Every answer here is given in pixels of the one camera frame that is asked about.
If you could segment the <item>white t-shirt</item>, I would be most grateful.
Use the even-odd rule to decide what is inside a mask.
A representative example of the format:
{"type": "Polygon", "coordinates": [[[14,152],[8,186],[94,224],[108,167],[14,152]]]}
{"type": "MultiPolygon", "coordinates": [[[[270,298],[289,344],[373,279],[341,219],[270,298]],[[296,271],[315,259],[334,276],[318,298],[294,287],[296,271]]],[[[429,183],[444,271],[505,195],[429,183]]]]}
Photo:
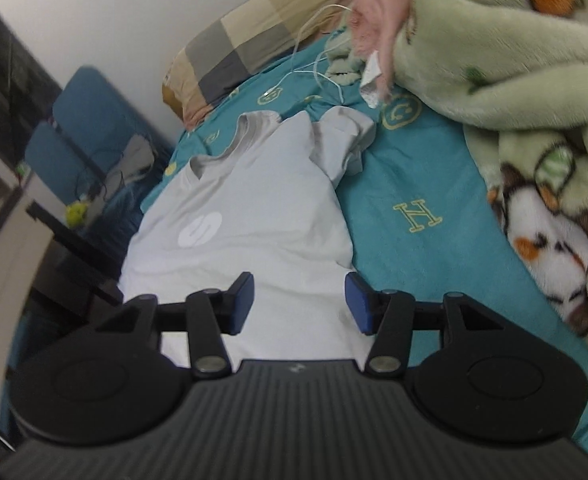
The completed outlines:
{"type": "Polygon", "coordinates": [[[144,214],[121,268],[122,296],[169,304],[248,272],[253,306],[224,340],[234,364],[363,361],[371,342],[344,296],[353,249],[336,187],[374,137],[373,120],[349,107],[319,119],[239,116],[227,149],[193,157],[144,214]]]}

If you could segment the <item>blue folding chair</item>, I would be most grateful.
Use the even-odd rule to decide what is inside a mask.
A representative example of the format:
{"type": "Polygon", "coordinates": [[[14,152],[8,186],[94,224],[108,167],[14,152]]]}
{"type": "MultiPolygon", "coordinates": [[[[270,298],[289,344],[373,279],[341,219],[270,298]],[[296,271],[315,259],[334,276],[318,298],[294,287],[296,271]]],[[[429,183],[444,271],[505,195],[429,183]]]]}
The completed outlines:
{"type": "Polygon", "coordinates": [[[33,130],[24,162],[64,205],[88,203],[82,226],[142,219],[141,203],[160,181],[170,150],[166,141],[128,100],[93,66],[74,73],[54,101],[47,118],[33,130]],[[105,178],[119,162],[131,136],[145,136],[155,162],[145,177],[105,196],[105,178]]]}

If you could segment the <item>yellow green small object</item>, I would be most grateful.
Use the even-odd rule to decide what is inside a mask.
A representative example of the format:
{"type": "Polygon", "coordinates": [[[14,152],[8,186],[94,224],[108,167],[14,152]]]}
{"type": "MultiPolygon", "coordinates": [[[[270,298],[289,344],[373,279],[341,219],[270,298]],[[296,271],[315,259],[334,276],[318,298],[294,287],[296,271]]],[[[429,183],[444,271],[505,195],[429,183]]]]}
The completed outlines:
{"type": "Polygon", "coordinates": [[[66,223],[70,229],[77,229],[85,222],[88,213],[88,203],[84,200],[76,200],[66,206],[66,223]]]}

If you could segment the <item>teal smiley bed sheet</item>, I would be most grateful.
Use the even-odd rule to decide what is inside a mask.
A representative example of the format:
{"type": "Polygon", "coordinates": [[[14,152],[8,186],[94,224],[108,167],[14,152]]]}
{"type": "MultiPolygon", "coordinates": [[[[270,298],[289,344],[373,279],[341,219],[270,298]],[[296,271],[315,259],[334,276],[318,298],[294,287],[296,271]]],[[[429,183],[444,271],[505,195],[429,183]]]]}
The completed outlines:
{"type": "MultiPolygon", "coordinates": [[[[363,169],[337,196],[353,262],[375,286],[403,285],[429,298],[460,288],[572,356],[588,375],[588,336],[556,314],[587,297],[588,240],[544,208],[534,188],[518,192],[518,230],[506,234],[460,125],[403,89],[371,110],[376,136],[363,169]]],[[[588,408],[579,423],[588,450],[588,408]]]]}

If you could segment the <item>grey cloth on chair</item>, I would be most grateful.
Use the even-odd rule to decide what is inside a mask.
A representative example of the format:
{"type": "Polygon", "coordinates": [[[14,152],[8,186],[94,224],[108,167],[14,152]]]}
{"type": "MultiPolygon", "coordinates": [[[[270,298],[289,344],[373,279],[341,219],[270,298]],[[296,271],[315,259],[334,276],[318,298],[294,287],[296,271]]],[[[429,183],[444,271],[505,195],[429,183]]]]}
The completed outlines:
{"type": "Polygon", "coordinates": [[[155,158],[152,143],[145,136],[131,136],[119,162],[109,170],[105,178],[105,196],[111,196],[123,186],[144,178],[152,169],[155,158]]]}

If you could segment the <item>dark window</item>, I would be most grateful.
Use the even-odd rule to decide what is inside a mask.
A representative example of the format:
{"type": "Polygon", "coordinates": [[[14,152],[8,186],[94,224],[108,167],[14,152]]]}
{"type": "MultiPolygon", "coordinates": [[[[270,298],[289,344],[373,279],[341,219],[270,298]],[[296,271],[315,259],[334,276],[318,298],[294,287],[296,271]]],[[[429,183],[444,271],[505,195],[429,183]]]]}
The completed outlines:
{"type": "Polygon", "coordinates": [[[0,156],[10,166],[24,151],[38,123],[60,93],[58,83],[0,19],[0,156]]]}

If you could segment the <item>white paper tag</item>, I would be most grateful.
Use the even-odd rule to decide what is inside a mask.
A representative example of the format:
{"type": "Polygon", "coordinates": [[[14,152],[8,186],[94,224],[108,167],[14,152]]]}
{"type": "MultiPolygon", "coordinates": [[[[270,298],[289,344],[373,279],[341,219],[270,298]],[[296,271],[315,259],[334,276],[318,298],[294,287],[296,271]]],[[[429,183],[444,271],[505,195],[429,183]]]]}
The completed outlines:
{"type": "Polygon", "coordinates": [[[373,51],[367,58],[367,62],[365,62],[359,86],[360,96],[370,108],[378,108],[379,102],[381,102],[379,87],[377,86],[377,81],[381,75],[379,52],[373,51]]]}

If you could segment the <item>green fleece cartoon blanket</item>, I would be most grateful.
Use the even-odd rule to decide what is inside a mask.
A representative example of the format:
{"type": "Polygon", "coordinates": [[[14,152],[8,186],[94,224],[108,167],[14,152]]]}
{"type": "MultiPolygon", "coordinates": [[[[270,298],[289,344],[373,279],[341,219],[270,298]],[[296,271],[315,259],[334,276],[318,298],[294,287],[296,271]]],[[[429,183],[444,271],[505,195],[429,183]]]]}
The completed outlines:
{"type": "MultiPolygon", "coordinates": [[[[588,0],[411,0],[393,62],[389,96],[405,88],[463,127],[504,233],[534,188],[588,240],[588,0]]],[[[556,308],[582,338],[586,275],[586,299],[556,308]]]]}

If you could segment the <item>pink fuzzy garment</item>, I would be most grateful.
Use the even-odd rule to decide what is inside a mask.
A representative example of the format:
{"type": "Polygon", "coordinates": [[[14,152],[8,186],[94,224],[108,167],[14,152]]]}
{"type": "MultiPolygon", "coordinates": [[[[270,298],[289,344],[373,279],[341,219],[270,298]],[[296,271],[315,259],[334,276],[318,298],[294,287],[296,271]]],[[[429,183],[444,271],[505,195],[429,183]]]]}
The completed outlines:
{"type": "Polygon", "coordinates": [[[377,97],[386,100],[394,82],[394,45],[410,14],[411,0],[351,0],[349,28],[352,52],[377,67],[377,97]]]}

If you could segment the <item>checkered beige grey pillow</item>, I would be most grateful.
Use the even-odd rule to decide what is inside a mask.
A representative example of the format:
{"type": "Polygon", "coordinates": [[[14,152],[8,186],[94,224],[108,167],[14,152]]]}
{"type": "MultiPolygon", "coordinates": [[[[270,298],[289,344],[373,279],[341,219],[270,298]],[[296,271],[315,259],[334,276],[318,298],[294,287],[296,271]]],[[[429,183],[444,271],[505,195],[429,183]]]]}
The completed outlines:
{"type": "Polygon", "coordinates": [[[161,96],[193,130],[244,81],[336,28],[349,0],[248,0],[195,36],[171,61],[161,96]]]}

